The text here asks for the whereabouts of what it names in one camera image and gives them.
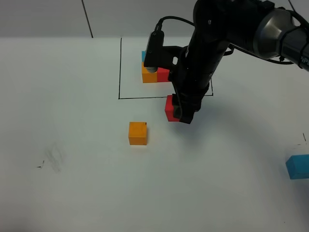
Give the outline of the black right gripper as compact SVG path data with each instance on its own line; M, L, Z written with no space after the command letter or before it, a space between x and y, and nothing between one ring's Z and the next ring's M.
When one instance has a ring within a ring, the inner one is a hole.
M176 56L178 63L169 75L175 88L172 94L173 117L190 124L201 108L210 79L217 67L217 43L163 46L165 55Z

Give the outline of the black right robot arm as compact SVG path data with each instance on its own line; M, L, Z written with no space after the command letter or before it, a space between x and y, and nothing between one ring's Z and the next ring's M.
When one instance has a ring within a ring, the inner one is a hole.
M191 123L228 48L309 68L309 24L294 9L268 0L199 0L193 16L189 45L164 47L164 59L178 59L169 68L175 92L168 98L168 119Z

